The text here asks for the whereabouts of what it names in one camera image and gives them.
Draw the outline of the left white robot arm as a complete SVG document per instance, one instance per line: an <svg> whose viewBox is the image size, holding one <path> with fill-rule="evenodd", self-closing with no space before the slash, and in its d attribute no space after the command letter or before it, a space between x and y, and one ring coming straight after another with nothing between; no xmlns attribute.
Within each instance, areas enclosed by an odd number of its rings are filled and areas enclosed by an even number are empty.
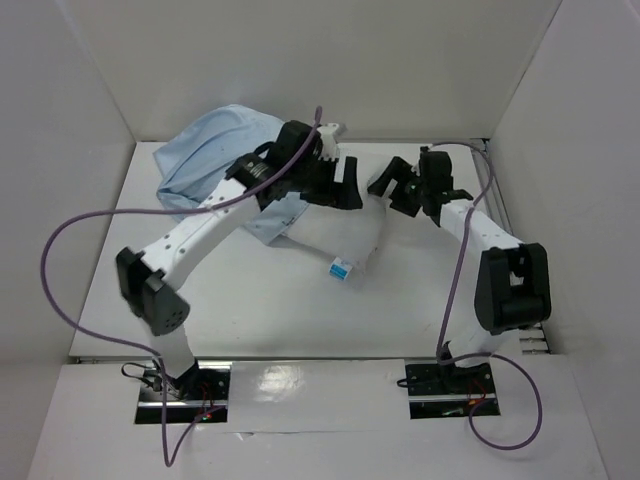
<svg viewBox="0 0 640 480"><path fill-rule="evenodd" d="M183 327L189 304L179 291L199 263L231 233L289 193L336 211L363 207L357 160L342 156L339 124L285 123L276 140L238 157L223 179L169 233L143 250L116 256L121 296L146 325L163 389L189 397L202 377Z"/></svg>

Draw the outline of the white pillow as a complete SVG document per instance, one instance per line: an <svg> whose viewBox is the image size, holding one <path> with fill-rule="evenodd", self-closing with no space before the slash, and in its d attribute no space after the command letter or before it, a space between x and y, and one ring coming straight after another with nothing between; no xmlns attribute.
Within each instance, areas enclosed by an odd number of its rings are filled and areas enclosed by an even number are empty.
<svg viewBox="0 0 640 480"><path fill-rule="evenodd" d="M340 159L357 159L357 185L363 201L358 210L338 210L310 204L286 228L286 241L322 258L327 275L351 281L365 273L367 263L378 250L389 212L390 187L380 196L367 192L396 157L416 163L417 147L392 144L342 143Z"/></svg>

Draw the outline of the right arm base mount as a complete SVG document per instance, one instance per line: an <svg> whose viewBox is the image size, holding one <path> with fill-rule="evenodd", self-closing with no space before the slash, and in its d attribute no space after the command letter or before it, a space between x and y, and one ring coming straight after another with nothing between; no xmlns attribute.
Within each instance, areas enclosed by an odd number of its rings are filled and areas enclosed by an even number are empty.
<svg viewBox="0 0 640 480"><path fill-rule="evenodd" d="M412 419L499 416L492 370L488 363L470 368L437 363L406 363L405 376L396 381L408 395Z"/></svg>

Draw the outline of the light blue pillowcase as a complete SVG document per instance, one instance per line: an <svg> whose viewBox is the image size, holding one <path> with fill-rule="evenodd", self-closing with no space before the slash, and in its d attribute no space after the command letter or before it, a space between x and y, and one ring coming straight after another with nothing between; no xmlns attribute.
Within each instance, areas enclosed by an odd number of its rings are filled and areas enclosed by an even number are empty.
<svg viewBox="0 0 640 480"><path fill-rule="evenodd" d="M198 207L238 157L274 141L283 125L277 117L237 104L203 115L154 152L162 175L156 190L161 206ZM244 229L269 245L301 226L310 212L310 205L292 192L246 222Z"/></svg>

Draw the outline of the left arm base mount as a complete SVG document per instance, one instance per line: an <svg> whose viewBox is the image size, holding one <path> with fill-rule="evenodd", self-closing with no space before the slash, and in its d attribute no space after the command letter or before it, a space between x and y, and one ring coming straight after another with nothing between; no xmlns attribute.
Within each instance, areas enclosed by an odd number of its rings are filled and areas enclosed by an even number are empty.
<svg viewBox="0 0 640 480"><path fill-rule="evenodd" d="M169 386L167 424L189 424L197 416L201 423L226 423L231 383L231 365L201 362L199 377L191 386ZM161 423L163 383L158 367L152 363L127 362L121 374L140 383L134 423Z"/></svg>

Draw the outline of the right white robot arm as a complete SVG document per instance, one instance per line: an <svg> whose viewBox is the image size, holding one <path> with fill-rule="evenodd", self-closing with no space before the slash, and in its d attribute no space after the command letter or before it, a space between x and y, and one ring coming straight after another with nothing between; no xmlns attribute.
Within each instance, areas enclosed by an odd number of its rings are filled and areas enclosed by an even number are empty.
<svg viewBox="0 0 640 480"><path fill-rule="evenodd" d="M474 324L452 340L444 332L437 340L436 379L441 388L460 391L471 379L470 368L499 350L503 335L549 319L546 249L517 239L481 212L482 195L455 188L452 161L438 146L422 148L416 165L393 158L368 192L407 216L424 213L459 240L453 288L465 258L477 261Z"/></svg>

